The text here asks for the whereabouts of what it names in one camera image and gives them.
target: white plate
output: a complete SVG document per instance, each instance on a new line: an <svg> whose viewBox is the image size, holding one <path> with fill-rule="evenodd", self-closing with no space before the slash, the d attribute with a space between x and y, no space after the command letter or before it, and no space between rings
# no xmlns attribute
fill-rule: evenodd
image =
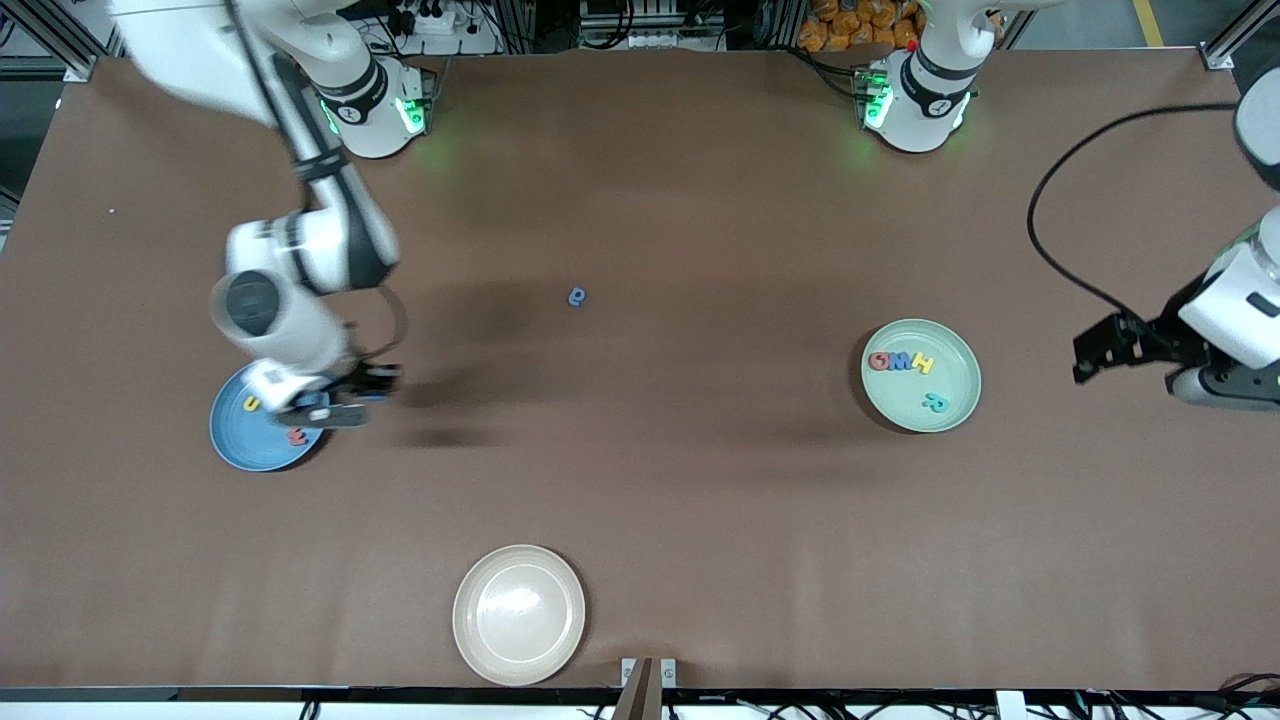
<svg viewBox="0 0 1280 720"><path fill-rule="evenodd" d="M485 555L453 598L453 639L481 678L531 685L554 675L582 639L586 598L554 552L512 544Z"/></svg>

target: brown table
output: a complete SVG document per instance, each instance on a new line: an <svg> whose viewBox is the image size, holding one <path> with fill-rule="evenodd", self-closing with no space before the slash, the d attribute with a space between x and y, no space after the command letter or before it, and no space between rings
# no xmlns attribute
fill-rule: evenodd
<svg viewBox="0 0 1280 720"><path fill-rule="evenodd" d="M407 388L252 475L209 445L247 360L206 301L227 229L297 187L268 129L104 61L0 258L0 683L483 684L449 607L516 542L586 587L553 685L637 653L732 687L1274 669L1276 420L1180 405L1155 366L1073 386L1107 307L1023 225L1073 141L1230 77L1192 50L1012 53L982 88L906 156L786 56L456 63L434 133L360 164L401 232ZM1042 233L1155 313L1272 202L1226 114L1162 118L1065 169ZM334 306L389 331L376 295ZM902 316L982 360L955 432L890 432L851 396L859 337Z"/></svg>

